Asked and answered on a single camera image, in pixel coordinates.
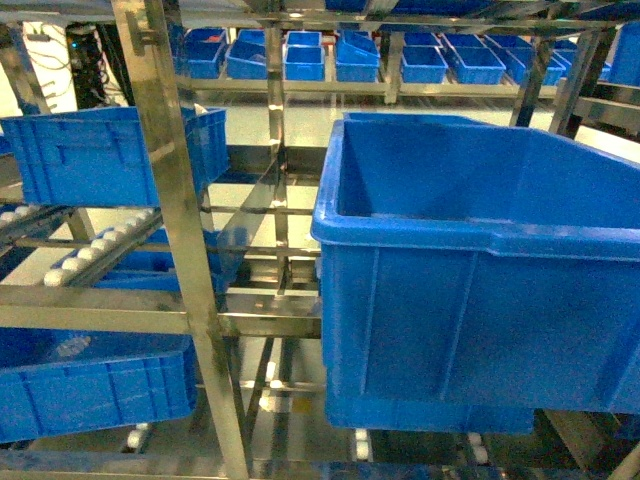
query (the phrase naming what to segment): storage rack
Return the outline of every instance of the storage rack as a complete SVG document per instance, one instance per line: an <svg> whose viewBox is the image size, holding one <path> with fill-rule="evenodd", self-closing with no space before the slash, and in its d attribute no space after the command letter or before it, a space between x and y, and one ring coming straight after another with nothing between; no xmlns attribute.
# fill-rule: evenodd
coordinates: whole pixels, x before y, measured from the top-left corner
<svg viewBox="0 0 640 480"><path fill-rule="evenodd" d="M535 60L527 80L517 90L516 106L511 118L511 125L528 126L536 101L541 91L544 92L541 90L541 83L551 57L553 41L557 37L582 32L576 60L557 97L557 110L552 124L554 132L572 137L581 119L591 116L585 113L584 104L585 101L588 102L585 97L593 96L598 89L614 88L598 85L598 74L613 42L616 25L633 18L622 14L610 15L606 20L583 20L580 16L615 3L635 2L499 0L482 11L472 12L461 18L391 14L397 3L393 0L369 0L363 12L345 13L330 12L322 8L299 9L288 6L286 2L233 0L231 4L236 8L216 10L203 7L201 11L191 13L194 17L206 18L211 24L259 24L266 29L268 80L242 84L240 81L225 79L201 83L174 74L167 32L169 26L182 26L183 18L179 2L175 0L112 0L112 10L103 2L67 7L54 3L38 7L49 12L43 15L34 13L32 5L25 6L22 2L0 8L0 18L7 22L0 26L0 62L25 114L48 112L48 107L32 67L26 60L28 57L21 52L24 45L19 27L11 22L38 20L38 17L50 21L51 12L58 14L56 18L60 21L109 21L115 16L158 187L161 211L138 230L134 239L123 244L117 252L114 251L108 261L93 266L89 276L99 277L128 251L137 248L157 228L161 214L182 289L181 294L176 295L168 292L142 294L118 290L96 291L77 286L51 289L3 285L0 286L0 326L192 335L222 454L222 458L158 458L125 454L21 451L18 445L0 452L0 478L562 478L557 472L539 469L479 467L471 457L468 465L459 468L424 465L389 467L377 463L367 464L364 468L362 463L357 462L322 464L278 459L252 460L251 434L258 415L260 395L264 389L271 387L264 377L274 339L282 339L281 359L286 363L287 339L315 339L320 336L316 298L287 295L287 291L293 288L316 288L313 259L318 255L317 251L294 249L288 245L289 216L309 215L310 211L287 207L287 185L292 179L298 184L317 183L323 150L285 147L285 94L306 91L375 93L384 95L388 103L395 102L398 95L404 94L460 94L463 87L457 85L418 86L415 89L401 85L398 67L403 46L403 28L410 25L423 31L444 33L531 35L536 37ZM189 14L185 14L184 18L189 18ZM384 83L365 87L361 84L334 82L307 84L283 81L282 29L318 30L357 26L362 30L376 30L383 24L394 25L398 30L388 36ZM257 178L253 190L237 210L208 205L209 199L205 199L204 206L201 206L191 180L180 106L193 104L193 92L199 89L263 91L265 87L270 128L268 149L230 148L233 166L227 181L237 180L238 175ZM515 87L509 88L515 93ZM484 92L482 95L491 95L490 87L480 90ZM16 199L15 188L13 191L13 198ZM207 268L200 214L201 211L230 210L233 216L225 229L244 228L249 232L250 240L265 215L275 216L275 248L240 247L240 250L275 257L275 262L251 262L254 272L259 272L260 278L267 277L269 281L265 283L264 280L250 279L242 286L271 286L275 287L277 294L227 294L216 300ZM35 226L52 231L63 220L72 229L74 240L71 242L42 240L30 236ZM22 258L20 255L34 248L86 245L93 235L88 225L86 213L81 209L55 207L29 215L19 225L0 230L0 238L5 247L2 261L7 265L11 252L19 260ZM242 407L235 350L227 350L223 343L224 338L240 336L266 338L246 410ZM287 382L286 377L281 377L281 380L284 381L281 382L281 387L290 392L321 387L294 384ZM576 440L576 433L579 432L576 423L572 424L562 415L559 418L556 416L555 420L553 414L549 414L549 417L554 425L565 425L564 436L568 438L573 434L573 440ZM277 429L280 427L276 422L274 435L278 434ZM578 452L574 453L574 457L579 454L580 448L584 450L588 445L578 445L573 449L569 446L572 453ZM612 478L630 478L637 473L633 468L637 456L638 452L634 450ZM584 468L589 466L586 461L578 461L578 464ZM572 478L581 477L579 472L573 474L575 476Z"/></svg>

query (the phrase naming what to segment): metal shelf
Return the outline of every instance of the metal shelf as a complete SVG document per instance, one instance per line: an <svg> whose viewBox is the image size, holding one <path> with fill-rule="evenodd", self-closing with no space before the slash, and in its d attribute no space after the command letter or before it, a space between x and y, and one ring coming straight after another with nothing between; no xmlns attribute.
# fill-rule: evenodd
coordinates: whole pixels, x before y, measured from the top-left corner
<svg viewBox="0 0 640 480"><path fill-rule="evenodd" d="M134 97L141 112L141 125L147 150L152 160L155 183L158 187L161 211L148 224L141 226L139 235L123 245L104 263L93 267L85 276L83 286L89 286L123 255L136 248L148 233L160 223L166 227L181 293L92 290L91 288L43 286L0 286L0 326L23 328L59 328L103 331L157 332L189 334L193 337L203 378L201 407L205 403L219 442L220 455L212 446L211 456L181 457L100 454L88 452L55 453L15 450L0 452L0 478L6 479L212 479L233 478L560 478L556 471L529 468L485 468L469 456L470 447L464 436L455 437L455 456L462 466L427 467L424 465L381 465L370 463L310 463L286 460L286 452L275 449L270 461L252 459L251 437L258 417L263 391L281 390L274 407L271 437L274 444L286 435L285 416L281 405L287 404L296 392L317 392L321 385L296 382L291 376L292 339L317 339L320 336L319 302L315 296L291 295L292 289L315 288L313 258L318 252L289 247L288 218L306 215L309 211L290 209L287 205L287 185L292 178L309 184L317 183L324 156L322 149L285 148L284 96L286 93L334 93L384 96L387 103L398 95L416 96L482 96L516 97L511 124L528 126L538 98L551 98L555 89L542 87L552 42L557 36L584 32L578 44L576 61L569 80L558 93L559 107L553 130L572 136L580 125L577 114L585 115L585 98L596 88L606 52L613 41L615 26L632 19L608 17L605 21L580 18L585 12L597 11L611 5L609 1L496 1L482 11L464 17L390 14L397 1L369 0L363 12L329 12L323 5L300 9L301 2L284 2L283 8L269 8L273 2L231 0L227 8L221 2L199 3L197 8L180 12L179 2L170 0L111 0L83 2L77 5L58 3L40 5L19 2L0 8L0 20L43 20L66 22L69 19L112 21L115 18L123 44L127 68L131 76ZM266 29L267 81L237 81L223 76L215 81L190 80L174 73L170 51L169 28L198 23L250 26ZM375 84L339 83L328 73L326 82L287 82L282 72L282 29L359 28L382 30L388 35L387 69ZM497 86L406 85L400 81L399 61L404 29L412 31L514 33L539 35L534 43L535 61L525 83L518 87ZM48 111L32 67L24 55L24 45L15 24L0 24L0 62L8 74L12 89L25 114ZM233 213L225 230L242 228L249 239L255 235L265 215L274 215L276 248L241 247L248 263L255 268L245 284L260 288L269 286L271 295L231 293L215 295L208 271L207 249L202 238L202 211L220 211L211 206L210 199L201 204L190 175L190 163L180 106L193 104L194 92L265 92L269 109L270 145L231 148L233 168L222 181L255 182L243 205ZM5 158L0 168L11 172L11 162ZM0 187L7 199L19 199L15 172ZM84 245L92 232L81 210L56 210L67 219L74 233L72 243L56 243L38 238L17 238L15 232L0 229L10 248L69 247ZM33 226L27 219L23 234ZM237 245L222 246L238 251ZM256 258L267 255L271 260ZM256 367L255 380L240 382L238 337L267 337ZM280 347L280 371L274 381L267 382L265 372L273 352L274 341ZM250 392L244 407L242 389ZM572 472L572 478L581 478ZM593 478L585 474L584 478Z"/></svg>

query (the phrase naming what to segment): floor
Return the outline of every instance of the floor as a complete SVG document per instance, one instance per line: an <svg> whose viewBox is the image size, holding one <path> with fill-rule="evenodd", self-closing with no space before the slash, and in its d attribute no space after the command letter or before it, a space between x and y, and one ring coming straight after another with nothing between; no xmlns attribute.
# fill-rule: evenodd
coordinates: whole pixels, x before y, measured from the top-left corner
<svg viewBox="0 0 640 480"><path fill-rule="evenodd" d="M297 146L325 146L331 132L332 124L342 117L345 111L393 111L397 113L421 112L456 114L496 125L508 125L512 101L485 99L424 99L401 98L396 106L385 106L381 100L340 95L330 96L294 96L287 100L285 109L286 144ZM227 142L229 144L268 144L268 114L264 96L222 96L208 106L227 108ZM553 114L552 105L545 103L534 115L532 126L548 129ZM601 148L612 154L622 156L634 162L640 162L640 145L618 139L604 133L583 128L578 141L592 147ZM239 205L249 193L250 186L214 185L210 195L215 205ZM294 186L289 189L289 207L312 208L315 201L315 187ZM90 210L94 229L100 231L105 227L123 221L130 216L131 210ZM215 214L217 228L224 226L229 214ZM309 235L310 218L295 216L290 219L290 245L292 247L317 248L318 244ZM275 245L273 217L267 216L255 245ZM66 227L56 232L57 238L70 238ZM44 276L49 266L66 252L62 250L41 249L15 272L4 283L32 284ZM242 343L244 366L242 379L253 380L256 359L262 346L261 339L248 339ZM320 345L317 341L299 341L292 346L294 350L295 380L307 382L324 382L324 371L321 367ZM272 358L278 358L274 352ZM245 402L249 391L245 392ZM350 459L349 432L336 430L326 424L323 416L323 395L308 395L298 407L289 403L290 415L287 415L288 429L284 437L273 435L274 425L281 421L281 413L277 409L265 409L258 416L258 425L253 440L253 453L256 458L275 456L289 459L308 460L348 460ZM204 402L200 402L202 411L206 411ZM157 425L156 434L149 441L149 453L172 453L191 455L210 455L217 451L214 429L207 415ZM118 451L128 433L128 429L113 429L90 434L63 436L42 439L35 442L33 448L48 450L94 450ZM176 442L176 438L186 438L186 442ZM548 466L572 466L572 461L561 448L555 449L541 443L535 436L504 439L494 436L496 451L502 452L505 461L518 457L519 464L530 464L537 458L537 464ZM439 434L416 437L398 434L393 445L388 436L377 434L375 441L382 445L381 460L394 461L400 457L416 459L429 463L455 463L455 440L450 436Z"/></svg>

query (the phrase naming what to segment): large blue bin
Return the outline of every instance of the large blue bin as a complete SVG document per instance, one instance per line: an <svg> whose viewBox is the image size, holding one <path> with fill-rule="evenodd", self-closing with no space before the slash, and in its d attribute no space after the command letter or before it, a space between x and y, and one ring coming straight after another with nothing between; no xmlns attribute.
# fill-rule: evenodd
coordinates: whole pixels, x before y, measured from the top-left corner
<svg viewBox="0 0 640 480"><path fill-rule="evenodd" d="M226 44L221 42L187 43L187 62L191 78L218 78L224 62L225 46Z"/></svg>
<svg viewBox="0 0 640 480"><path fill-rule="evenodd" d="M437 47L404 47L400 68L405 83L442 83L448 65Z"/></svg>
<svg viewBox="0 0 640 480"><path fill-rule="evenodd" d="M497 48L524 48L528 50L532 50L533 47L529 42L523 40L522 38L516 35L487 35L485 41L487 45L490 47Z"/></svg>
<svg viewBox="0 0 640 480"><path fill-rule="evenodd" d="M336 393L639 413L638 192L546 132L337 122L312 222Z"/></svg>
<svg viewBox="0 0 640 480"><path fill-rule="evenodd" d="M442 46L445 49L452 48L486 48L477 35L464 35L461 33L449 33L442 37Z"/></svg>
<svg viewBox="0 0 640 480"><path fill-rule="evenodd" d="M189 336L0 329L0 443L187 416Z"/></svg>
<svg viewBox="0 0 640 480"><path fill-rule="evenodd" d="M569 71L571 70L571 65L573 64L573 59L576 56L576 50L554 50L554 57L558 62L560 62L565 71L562 74L562 78L567 78L569 75ZM611 74L611 65L608 63L604 64L602 67L602 72L600 73L600 80L606 82L609 80L609 75Z"/></svg>
<svg viewBox="0 0 640 480"><path fill-rule="evenodd" d="M533 51L524 48L515 48L512 50L504 50L505 58L501 57L502 63L507 67L507 75L514 82L520 84L524 81L527 70L531 68L533 63ZM553 56L549 60L547 73L542 81L543 85L556 86L565 72L565 67Z"/></svg>
<svg viewBox="0 0 640 480"><path fill-rule="evenodd" d="M267 51L264 45L236 40L227 50L227 75L244 80L267 79Z"/></svg>
<svg viewBox="0 0 640 480"><path fill-rule="evenodd" d="M324 80L324 48L289 45L284 59L287 80Z"/></svg>
<svg viewBox="0 0 640 480"><path fill-rule="evenodd" d="M188 120L198 192L229 168L226 113ZM158 206L135 107L0 119L22 176L25 203L94 207Z"/></svg>
<svg viewBox="0 0 640 480"><path fill-rule="evenodd" d="M506 71L489 48L451 48L445 59L460 83L497 85Z"/></svg>

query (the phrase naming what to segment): empty bin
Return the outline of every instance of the empty bin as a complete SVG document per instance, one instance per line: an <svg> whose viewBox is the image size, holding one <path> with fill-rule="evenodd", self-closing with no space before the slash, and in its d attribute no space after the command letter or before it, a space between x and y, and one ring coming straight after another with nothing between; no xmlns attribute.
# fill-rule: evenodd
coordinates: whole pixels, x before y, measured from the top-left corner
<svg viewBox="0 0 640 480"><path fill-rule="evenodd" d="M507 67L507 74L516 83L522 83L527 73L527 69L531 68L533 63L533 51L523 48L513 50L505 50L506 59L503 63ZM558 60L551 57L547 73L542 81L543 85L558 85L560 78L564 74L565 68Z"/></svg>
<svg viewBox="0 0 640 480"><path fill-rule="evenodd" d="M455 48L446 54L460 83L497 85L506 67L488 48Z"/></svg>
<svg viewBox="0 0 640 480"><path fill-rule="evenodd" d="M639 191L538 130L336 122L312 234L337 394L639 413Z"/></svg>
<svg viewBox="0 0 640 480"><path fill-rule="evenodd" d="M320 32L289 32L287 33L287 45L319 47L322 45L322 33Z"/></svg>
<svg viewBox="0 0 640 480"><path fill-rule="evenodd" d="M245 80L267 79L264 45L236 40L227 50L227 75Z"/></svg>
<svg viewBox="0 0 640 480"><path fill-rule="evenodd" d="M404 34L404 44L416 47L440 47L438 37L428 32L407 32Z"/></svg>
<svg viewBox="0 0 640 480"><path fill-rule="evenodd" d="M442 45L446 49L451 48L485 48L484 43L477 35L463 35L460 33L450 33L444 35Z"/></svg>
<svg viewBox="0 0 640 480"><path fill-rule="evenodd" d="M498 48L524 48L532 50L531 44L516 35L487 35L484 37L488 46Z"/></svg>
<svg viewBox="0 0 640 480"><path fill-rule="evenodd" d="M287 80L324 80L324 48L287 47L285 74Z"/></svg>
<svg viewBox="0 0 640 480"><path fill-rule="evenodd" d="M442 83L447 63L436 47L404 47L402 81L405 83Z"/></svg>

